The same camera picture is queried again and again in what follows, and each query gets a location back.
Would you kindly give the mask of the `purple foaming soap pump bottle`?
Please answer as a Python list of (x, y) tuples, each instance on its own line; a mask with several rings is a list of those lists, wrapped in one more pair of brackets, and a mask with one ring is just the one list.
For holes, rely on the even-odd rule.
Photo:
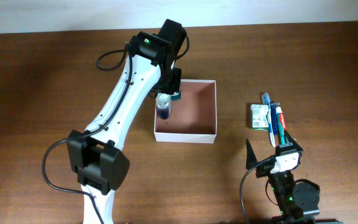
[(159, 93), (156, 97), (157, 116), (160, 119), (168, 119), (172, 111), (172, 98), (165, 93)]

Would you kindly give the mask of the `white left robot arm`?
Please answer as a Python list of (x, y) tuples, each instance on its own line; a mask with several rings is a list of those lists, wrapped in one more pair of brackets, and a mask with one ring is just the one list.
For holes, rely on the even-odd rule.
[(107, 102), (83, 132), (72, 131), (64, 141), (84, 196), (84, 223), (113, 222), (114, 194), (130, 166), (122, 151), (127, 133), (150, 94), (168, 117), (170, 100), (180, 97), (181, 70), (174, 64), (183, 45), (190, 45), (184, 29), (133, 36), (122, 50), (123, 71)]

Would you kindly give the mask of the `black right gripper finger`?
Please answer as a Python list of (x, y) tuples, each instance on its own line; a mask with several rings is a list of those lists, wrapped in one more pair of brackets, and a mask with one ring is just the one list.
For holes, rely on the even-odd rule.
[(287, 130), (284, 130), (284, 135), (288, 143), (284, 147), (285, 152), (296, 151), (303, 152), (301, 146), (290, 136)]
[(246, 169), (250, 170), (251, 168), (257, 165), (258, 160), (255, 156), (254, 150), (248, 139), (246, 139), (246, 149), (247, 149)]

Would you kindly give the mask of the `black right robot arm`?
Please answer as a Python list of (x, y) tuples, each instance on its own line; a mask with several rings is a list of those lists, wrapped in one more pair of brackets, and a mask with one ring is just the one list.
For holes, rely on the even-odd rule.
[(284, 132), (285, 144), (275, 148), (275, 154), (258, 161), (249, 141), (246, 141), (247, 159), (246, 169), (239, 190), (245, 178), (254, 170), (257, 178), (267, 177), (267, 184), (273, 190), (280, 215), (272, 218), (272, 223), (315, 223), (315, 216), (319, 215), (318, 184), (307, 180), (295, 180), (292, 170), (300, 164), (303, 154), (301, 146)]

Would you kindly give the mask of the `blue Listerine mouthwash bottle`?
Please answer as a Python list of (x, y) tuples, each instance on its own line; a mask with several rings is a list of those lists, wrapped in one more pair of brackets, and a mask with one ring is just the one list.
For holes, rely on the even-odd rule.
[(171, 95), (171, 100), (176, 101), (181, 99), (181, 91), (175, 92), (173, 95)]

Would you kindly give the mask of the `green white wipes packet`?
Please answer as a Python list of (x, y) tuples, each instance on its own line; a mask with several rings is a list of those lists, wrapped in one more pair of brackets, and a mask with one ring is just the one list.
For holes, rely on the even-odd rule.
[(267, 115), (269, 108), (267, 105), (251, 104), (251, 129), (254, 130), (269, 130), (269, 122)]

